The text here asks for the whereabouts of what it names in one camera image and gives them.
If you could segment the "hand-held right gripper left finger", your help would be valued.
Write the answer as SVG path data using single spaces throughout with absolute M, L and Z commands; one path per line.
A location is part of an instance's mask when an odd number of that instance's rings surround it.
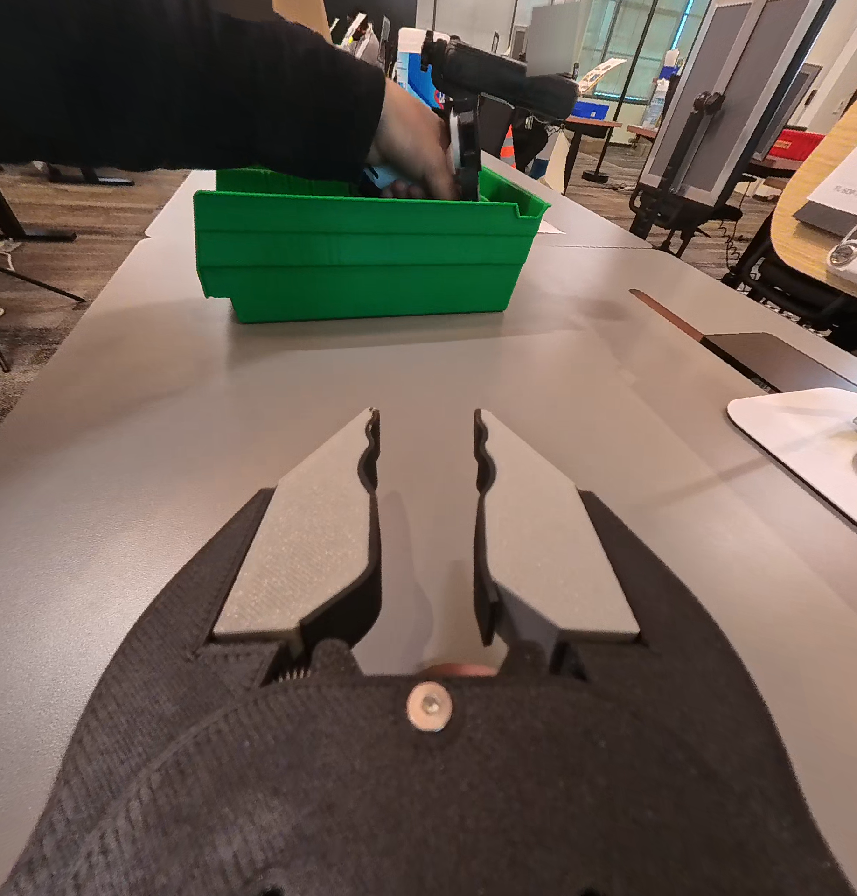
M 358 644 L 382 606 L 380 413 L 367 408 L 278 483 L 212 629 L 218 643 Z

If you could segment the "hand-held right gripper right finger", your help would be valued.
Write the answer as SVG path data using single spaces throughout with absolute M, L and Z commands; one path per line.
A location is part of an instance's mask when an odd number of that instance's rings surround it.
M 484 645 L 640 635 L 578 487 L 487 409 L 474 413 L 473 606 Z

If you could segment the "green plastic bin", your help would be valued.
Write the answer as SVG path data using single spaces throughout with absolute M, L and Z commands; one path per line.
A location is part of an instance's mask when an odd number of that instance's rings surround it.
M 491 170 L 477 202 L 221 170 L 193 198 L 196 269 L 241 323 L 500 313 L 548 208 Z

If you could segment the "person's left forearm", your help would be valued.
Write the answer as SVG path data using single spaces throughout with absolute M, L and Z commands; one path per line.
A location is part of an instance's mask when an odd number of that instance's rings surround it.
M 0 2 L 0 162 L 358 177 L 385 78 L 211 2 Z

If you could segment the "grey desk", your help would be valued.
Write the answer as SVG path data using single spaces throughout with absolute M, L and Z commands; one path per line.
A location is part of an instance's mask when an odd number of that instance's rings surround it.
M 702 334 L 857 359 L 562 196 L 501 315 L 243 325 L 202 296 L 195 172 L 0 427 L 0 886 L 91 691 L 262 487 L 380 410 L 373 674 L 498 666 L 472 609 L 474 410 L 590 490 L 700 599 L 769 705 L 857 889 L 857 528 L 727 420 L 753 383 Z

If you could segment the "person's left hand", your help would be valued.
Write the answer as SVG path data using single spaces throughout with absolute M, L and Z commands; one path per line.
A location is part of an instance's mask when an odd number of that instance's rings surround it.
M 367 165 L 393 168 L 400 176 L 382 188 L 380 196 L 387 199 L 458 200 L 460 188 L 448 153 L 449 146 L 450 136 L 442 118 L 387 79 Z

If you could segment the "wooden top table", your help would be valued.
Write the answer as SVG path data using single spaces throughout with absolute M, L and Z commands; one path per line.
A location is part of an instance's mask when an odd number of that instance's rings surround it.
M 564 129 L 571 135 L 571 142 L 567 151 L 564 166 L 564 188 L 563 193 L 571 181 L 571 174 L 579 154 L 580 142 L 583 137 L 593 139 L 604 139 L 604 147 L 607 147 L 611 140 L 611 134 L 614 129 L 621 128 L 623 125 L 617 121 L 607 121 L 604 119 L 581 118 L 570 116 L 564 122 Z

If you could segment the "blue white wipes canister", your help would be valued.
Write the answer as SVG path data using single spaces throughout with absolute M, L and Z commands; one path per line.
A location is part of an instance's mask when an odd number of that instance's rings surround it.
M 432 80 L 431 69 L 422 71 L 421 51 L 426 30 L 401 27 L 398 33 L 398 52 L 392 78 L 408 94 L 419 99 L 424 105 L 436 109 L 443 108 L 445 96 L 439 92 Z

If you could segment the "grey panel on black stand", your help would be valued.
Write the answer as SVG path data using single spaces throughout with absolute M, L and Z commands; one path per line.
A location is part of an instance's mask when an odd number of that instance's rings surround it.
M 788 97 L 832 1 L 712 2 L 634 193 L 630 233 L 682 236 L 724 211 Z

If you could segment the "white document stand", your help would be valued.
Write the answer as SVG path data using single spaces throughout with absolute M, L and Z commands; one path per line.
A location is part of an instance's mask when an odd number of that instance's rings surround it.
M 857 101 L 791 179 L 771 225 L 781 261 L 857 297 L 857 224 L 842 238 L 794 220 L 807 196 L 857 147 Z M 857 395 L 817 388 L 735 399 L 727 417 L 857 526 Z

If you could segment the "red plastic bin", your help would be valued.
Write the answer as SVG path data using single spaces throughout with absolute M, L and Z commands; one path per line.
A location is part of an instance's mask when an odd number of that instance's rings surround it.
M 769 155 L 788 161 L 803 162 L 823 141 L 825 134 L 785 128 L 774 141 Z

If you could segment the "dark flat panel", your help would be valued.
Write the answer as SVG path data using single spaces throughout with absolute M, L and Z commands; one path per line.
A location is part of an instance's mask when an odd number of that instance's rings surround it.
M 835 388 L 857 395 L 855 383 L 768 333 L 704 335 L 701 345 L 767 393 Z

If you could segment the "black office chair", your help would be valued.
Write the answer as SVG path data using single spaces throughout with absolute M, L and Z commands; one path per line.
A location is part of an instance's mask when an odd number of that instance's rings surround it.
M 738 261 L 727 269 L 722 282 L 736 290 L 747 287 L 751 300 L 769 303 L 815 331 L 826 331 L 829 343 L 856 352 L 857 297 L 782 262 L 771 240 L 772 218 L 770 214 L 760 225 Z

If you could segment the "instruction sheet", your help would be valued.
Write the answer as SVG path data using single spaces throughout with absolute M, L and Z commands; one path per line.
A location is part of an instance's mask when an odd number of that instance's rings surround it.
M 794 215 L 794 220 L 838 238 L 857 224 L 857 147 L 825 177 Z

